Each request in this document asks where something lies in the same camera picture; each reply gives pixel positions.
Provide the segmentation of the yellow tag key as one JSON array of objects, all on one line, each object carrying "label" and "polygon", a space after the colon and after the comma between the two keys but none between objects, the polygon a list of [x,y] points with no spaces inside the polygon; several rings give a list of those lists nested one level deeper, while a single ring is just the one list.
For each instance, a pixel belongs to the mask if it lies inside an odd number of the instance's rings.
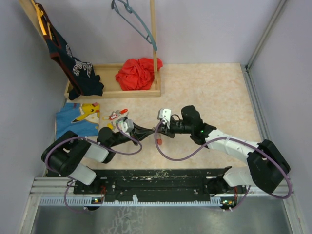
[{"label": "yellow tag key", "polygon": [[115,129],[115,126],[111,122],[107,124],[107,127],[109,127],[111,130]]}]

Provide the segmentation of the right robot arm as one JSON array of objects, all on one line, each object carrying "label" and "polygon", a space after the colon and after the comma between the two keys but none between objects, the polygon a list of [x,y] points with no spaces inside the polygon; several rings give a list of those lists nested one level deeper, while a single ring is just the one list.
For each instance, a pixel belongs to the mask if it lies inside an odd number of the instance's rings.
[{"label": "right robot arm", "polygon": [[175,120],[170,109],[160,109],[155,132],[174,138],[176,134],[189,134],[200,149],[207,148],[226,153],[245,163],[245,167],[229,168],[218,180],[218,188],[229,193],[236,186],[257,186],[273,194],[285,180],[290,185],[291,168],[278,148],[270,140],[254,142],[226,134],[205,123],[193,105],[181,109],[182,118]]}]

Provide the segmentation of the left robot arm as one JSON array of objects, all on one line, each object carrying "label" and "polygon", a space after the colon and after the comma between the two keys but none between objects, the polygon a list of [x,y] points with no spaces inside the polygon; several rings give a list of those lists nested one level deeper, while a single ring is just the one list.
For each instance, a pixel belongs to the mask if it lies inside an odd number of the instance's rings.
[{"label": "left robot arm", "polygon": [[[142,150],[143,139],[153,134],[147,129],[134,124],[130,119],[121,122],[121,128],[114,132],[109,127],[103,127],[96,141],[78,136],[73,131],[67,131],[42,153],[41,160],[47,169],[56,172],[61,177],[68,177],[84,184],[91,193],[101,189],[101,181],[96,178],[95,171],[81,163],[83,158],[89,158],[101,163],[108,163],[115,154],[131,156]],[[112,149],[126,142],[139,146],[133,153],[124,153]]]}]

